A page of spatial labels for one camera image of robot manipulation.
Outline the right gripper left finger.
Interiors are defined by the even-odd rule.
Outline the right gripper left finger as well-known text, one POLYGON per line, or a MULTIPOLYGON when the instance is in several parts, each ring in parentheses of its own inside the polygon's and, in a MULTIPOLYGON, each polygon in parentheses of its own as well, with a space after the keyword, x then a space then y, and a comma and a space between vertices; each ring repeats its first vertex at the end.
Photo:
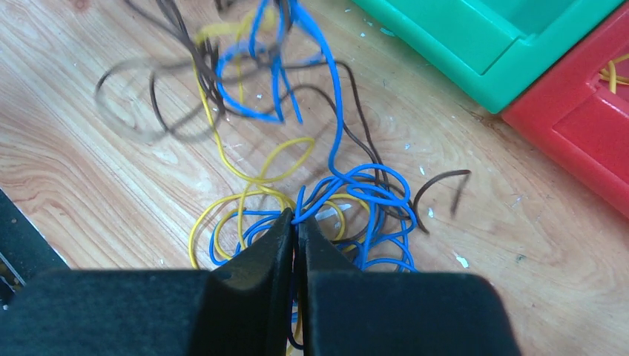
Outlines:
POLYGON ((1 317, 3 355, 284 355, 292 212, 208 270, 57 270, 1 317))

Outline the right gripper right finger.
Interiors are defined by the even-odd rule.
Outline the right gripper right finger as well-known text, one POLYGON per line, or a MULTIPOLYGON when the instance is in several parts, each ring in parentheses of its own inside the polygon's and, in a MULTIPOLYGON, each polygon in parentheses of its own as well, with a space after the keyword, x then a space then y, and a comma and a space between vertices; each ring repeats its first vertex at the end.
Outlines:
POLYGON ((298 227, 306 355, 519 355, 509 317, 476 274, 361 271, 314 219, 298 227))

